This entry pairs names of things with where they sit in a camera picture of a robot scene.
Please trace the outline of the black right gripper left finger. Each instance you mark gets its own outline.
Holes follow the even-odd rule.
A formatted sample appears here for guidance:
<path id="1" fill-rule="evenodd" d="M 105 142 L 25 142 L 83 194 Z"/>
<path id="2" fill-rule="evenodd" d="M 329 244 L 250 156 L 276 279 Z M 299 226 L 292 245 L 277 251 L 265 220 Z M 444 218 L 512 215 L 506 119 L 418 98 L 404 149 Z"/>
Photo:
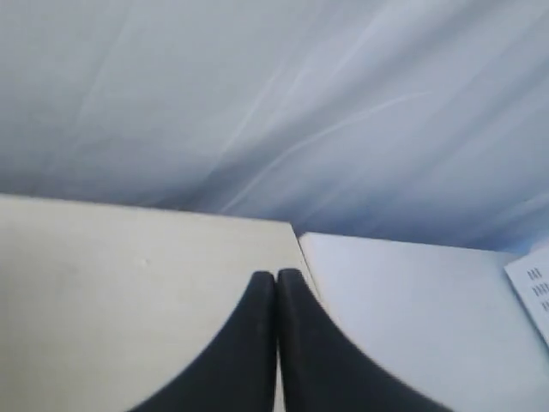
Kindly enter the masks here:
<path id="1" fill-rule="evenodd" d="M 254 273 L 208 346 L 135 411 L 272 411 L 277 337 L 275 279 Z"/>

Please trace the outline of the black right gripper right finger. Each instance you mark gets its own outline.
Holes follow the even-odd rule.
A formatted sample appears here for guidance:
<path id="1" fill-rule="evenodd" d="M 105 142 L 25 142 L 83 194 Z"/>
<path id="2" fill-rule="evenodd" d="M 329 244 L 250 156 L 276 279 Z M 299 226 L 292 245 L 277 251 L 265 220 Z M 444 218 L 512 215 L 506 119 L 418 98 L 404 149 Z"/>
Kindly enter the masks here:
<path id="1" fill-rule="evenodd" d="M 287 411 L 432 411 L 433 401 L 382 369 L 323 310 L 299 270 L 277 275 Z"/>

